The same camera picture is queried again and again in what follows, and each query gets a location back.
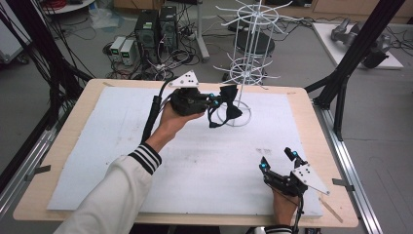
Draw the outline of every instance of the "human hand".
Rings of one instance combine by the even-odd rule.
[[[274,221],[277,225],[290,225],[292,216],[297,210],[300,198],[290,197],[282,194],[279,190],[273,189],[274,201]]]
[[[145,142],[151,145],[155,151],[159,152],[169,141],[175,138],[176,133],[179,132],[188,121],[198,119],[203,115],[204,113],[181,116],[172,109],[172,106],[168,102],[164,106],[158,128]]]

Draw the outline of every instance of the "white paper sheet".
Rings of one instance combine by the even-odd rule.
[[[158,92],[116,87],[103,90],[64,166],[49,210],[75,210],[103,179],[108,165],[139,145],[152,97]],[[154,173],[142,212],[273,213],[272,192],[258,168],[261,157],[282,175],[293,169],[283,153],[286,147],[306,157],[285,95],[243,93],[242,101],[251,108],[247,125],[209,129],[205,115],[189,122],[161,151],[163,164]],[[322,215],[314,190],[310,188],[304,199],[305,215]]]

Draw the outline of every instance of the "computer tower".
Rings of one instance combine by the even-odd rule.
[[[164,38],[164,47],[166,47],[169,52],[176,51],[178,49],[176,7],[162,7],[159,21],[161,23],[162,36]]]
[[[137,43],[144,48],[157,48],[161,37],[158,10],[142,10],[134,28]]]
[[[149,60],[159,63],[158,51],[162,50],[162,45],[158,10],[142,10],[134,27],[134,34],[142,62]]]

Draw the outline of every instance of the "cardboard box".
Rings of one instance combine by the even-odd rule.
[[[117,10],[129,13],[139,13],[142,9],[161,9],[165,0],[114,0]]]

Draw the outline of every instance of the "white plastic bracket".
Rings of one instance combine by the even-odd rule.
[[[179,76],[177,79],[169,82],[169,86],[172,88],[197,88],[199,86],[199,82],[195,72],[190,70]]]
[[[330,194],[330,191],[328,191],[328,188],[321,181],[319,175],[317,175],[316,171],[310,166],[310,164],[300,166],[299,168],[294,169],[292,173],[307,186],[312,187],[326,195]]]

